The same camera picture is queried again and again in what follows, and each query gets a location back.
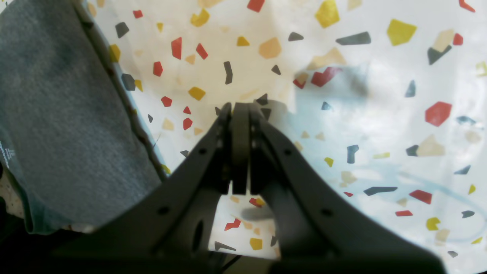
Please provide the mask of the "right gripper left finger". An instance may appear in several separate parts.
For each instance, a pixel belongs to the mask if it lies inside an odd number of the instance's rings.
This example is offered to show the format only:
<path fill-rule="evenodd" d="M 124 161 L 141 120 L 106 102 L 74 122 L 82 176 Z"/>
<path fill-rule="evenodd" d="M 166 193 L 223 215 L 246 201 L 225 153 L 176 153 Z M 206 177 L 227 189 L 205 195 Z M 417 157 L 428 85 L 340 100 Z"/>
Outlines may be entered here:
<path fill-rule="evenodd" d="M 221 274 L 224 254 L 208 250 L 220 197 L 245 194 L 250 155 L 248 104 L 225 104 L 181 165 L 141 203 L 58 250 L 51 274 Z"/>

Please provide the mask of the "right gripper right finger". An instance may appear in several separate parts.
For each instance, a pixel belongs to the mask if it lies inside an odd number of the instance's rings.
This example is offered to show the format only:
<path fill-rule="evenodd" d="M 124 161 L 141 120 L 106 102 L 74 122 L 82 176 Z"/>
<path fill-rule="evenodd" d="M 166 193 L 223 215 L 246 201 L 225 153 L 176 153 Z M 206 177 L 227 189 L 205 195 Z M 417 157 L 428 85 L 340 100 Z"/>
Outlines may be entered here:
<path fill-rule="evenodd" d="M 441 260 L 379 225 L 313 170 L 284 134 L 249 106 L 250 192 L 270 207 L 280 261 L 270 274 L 444 274 Z"/>

